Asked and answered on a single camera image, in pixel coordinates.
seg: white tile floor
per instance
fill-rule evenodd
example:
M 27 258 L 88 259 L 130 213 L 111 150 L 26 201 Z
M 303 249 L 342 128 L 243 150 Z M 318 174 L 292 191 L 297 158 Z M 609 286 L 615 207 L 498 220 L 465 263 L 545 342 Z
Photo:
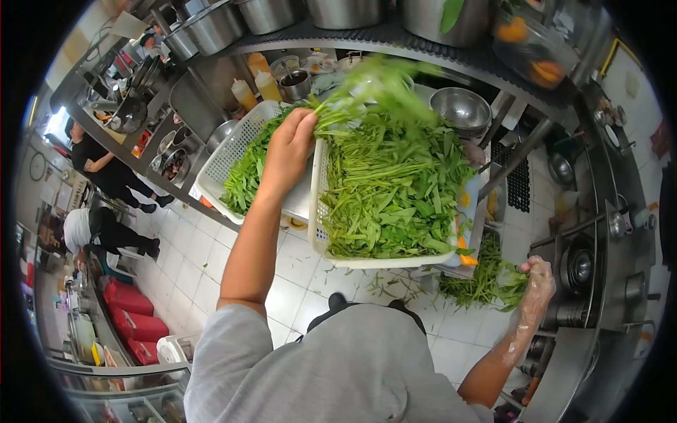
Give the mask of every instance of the white tile floor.
M 533 191 L 535 185 L 538 192 L 554 192 L 547 175 L 531 174 Z M 543 224 L 547 225 L 549 215 L 544 210 L 554 208 L 552 198 L 536 195 L 529 213 L 509 208 L 500 231 L 504 245 L 510 244 L 504 248 L 506 259 L 519 264 L 526 258 L 532 238 L 547 232 Z M 157 263 L 148 257 L 139 262 L 135 283 L 153 302 L 156 315 L 164 319 L 171 333 L 201 332 L 214 312 L 221 274 L 237 233 L 177 202 L 158 216 L 138 219 L 137 225 L 139 233 L 160 237 L 162 252 Z M 348 300 L 382 305 L 393 298 L 411 298 L 407 306 L 424 322 L 436 370 L 458 384 L 501 336 L 510 319 L 510 314 L 489 307 L 456 310 L 442 298 L 433 303 L 435 296 L 419 292 L 418 284 L 403 269 L 335 269 L 313 251 L 304 233 L 292 229 L 280 231 L 278 247 L 276 275 L 265 304 L 275 347 L 304 334 L 308 323 L 328 309 L 327 298 L 333 292 L 342 292 Z M 515 370 L 506 389 L 528 381 Z

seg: steel pot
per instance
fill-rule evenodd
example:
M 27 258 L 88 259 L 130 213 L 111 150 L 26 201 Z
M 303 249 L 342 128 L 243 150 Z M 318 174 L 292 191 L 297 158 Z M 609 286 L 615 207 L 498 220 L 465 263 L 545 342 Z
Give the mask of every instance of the steel pot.
M 286 28 L 296 22 L 292 0 L 238 0 L 249 30 L 256 35 Z
M 474 47 L 489 33 L 495 0 L 472 0 L 463 3 L 454 27 L 446 34 L 439 31 L 445 0 L 399 0 L 402 26 L 436 43 L 452 47 Z
M 191 40 L 185 24 L 176 28 L 165 37 L 165 44 L 179 60 L 188 60 L 198 53 L 198 48 Z
M 310 76 L 304 70 L 295 70 L 282 78 L 280 86 L 291 100 L 304 99 L 310 94 Z
M 364 28 L 383 19 L 383 0 L 306 0 L 313 23 L 323 29 Z
M 225 49 L 244 35 L 246 27 L 232 0 L 221 0 L 183 24 L 202 55 Z

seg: red container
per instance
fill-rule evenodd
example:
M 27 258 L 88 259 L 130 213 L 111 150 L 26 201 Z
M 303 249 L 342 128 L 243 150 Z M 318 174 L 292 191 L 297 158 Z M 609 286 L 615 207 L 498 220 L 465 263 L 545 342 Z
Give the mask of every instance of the red container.
M 113 326 L 123 338 L 146 342 L 158 342 L 169 335 L 167 325 L 159 317 L 130 313 L 117 307 L 113 308 Z
M 157 342 L 127 341 L 129 352 L 143 365 L 158 363 Z
M 153 315 L 153 303 L 150 302 L 148 297 L 142 294 L 133 294 L 128 290 L 104 289 L 104 301 L 106 301 L 109 310 L 117 307 L 130 313 L 145 316 Z

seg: black rubber mat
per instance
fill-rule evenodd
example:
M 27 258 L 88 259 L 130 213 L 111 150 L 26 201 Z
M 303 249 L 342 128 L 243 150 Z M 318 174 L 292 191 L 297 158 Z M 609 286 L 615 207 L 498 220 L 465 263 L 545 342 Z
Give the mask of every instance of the black rubber mat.
M 270 43 L 285 40 L 299 39 L 343 39 L 368 41 L 374 44 L 390 44 L 406 49 L 425 52 L 432 55 L 438 55 L 443 58 L 459 62 L 461 64 L 483 70 L 491 73 L 509 83 L 515 85 L 540 99 L 549 106 L 555 108 L 566 108 L 573 101 L 575 87 L 567 78 L 555 90 L 548 91 L 536 87 L 522 79 L 510 68 L 505 66 L 494 54 L 492 50 L 492 40 L 487 39 L 482 45 L 470 48 L 459 49 L 449 47 L 432 41 L 417 37 L 405 30 L 400 24 L 397 13 L 390 11 L 387 19 L 379 25 L 370 28 L 351 29 L 351 30 L 324 30 L 315 27 L 312 21 L 307 18 L 298 24 L 275 31 L 270 34 L 253 35 L 247 34 L 239 41 L 236 41 L 230 49 L 238 47 Z
M 492 158 L 500 153 L 505 146 L 498 142 L 492 142 Z M 505 164 L 506 160 L 512 154 L 511 150 L 499 157 L 496 161 L 498 164 Z M 522 210 L 525 213 L 529 212 L 531 200 L 529 199 L 529 161 L 522 160 L 517 167 L 508 175 L 508 205 Z

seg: white plastic basket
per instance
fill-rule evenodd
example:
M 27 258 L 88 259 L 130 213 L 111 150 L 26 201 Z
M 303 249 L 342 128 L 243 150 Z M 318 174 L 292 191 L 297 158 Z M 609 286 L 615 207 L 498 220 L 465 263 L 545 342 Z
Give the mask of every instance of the white plastic basket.
M 229 139 L 221 142 L 202 167 L 195 179 L 195 186 L 202 195 L 222 215 L 241 225 L 244 216 L 230 210 L 221 200 L 224 193 L 223 181 L 228 179 L 230 168 L 244 155 L 244 149 L 257 137 L 263 125 L 272 118 L 282 114 L 282 108 L 291 106 L 287 103 L 278 103 L 274 100 L 265 100 L 252 109 L 235 126 Z
M 328 214 L 327 206 L 320 201 L 320 196 L 328 187 L 327 166 L 328 149 L 323 139 L 315 143 L 315 158 L 313 159 L 313 179 L 310 185 L 310 218 L 308 219 L 308 240 L 313 249 L 322 255 L 322 258 L 336 267 L 349 267 L 351 269 L 390 269 L 394 267 L 418 267 L 422 265 L 437 265 L 450 260 L 456 255 L 455 252 L 446 254 L 410 257 L 405 259 L 336 259 L 327 252 L 329 247 L 329 235 L 322 226 L 320 218 Z M 452 225 L 452 233 L 447 238 L 447 243 L 456 246 L 456 225 Z

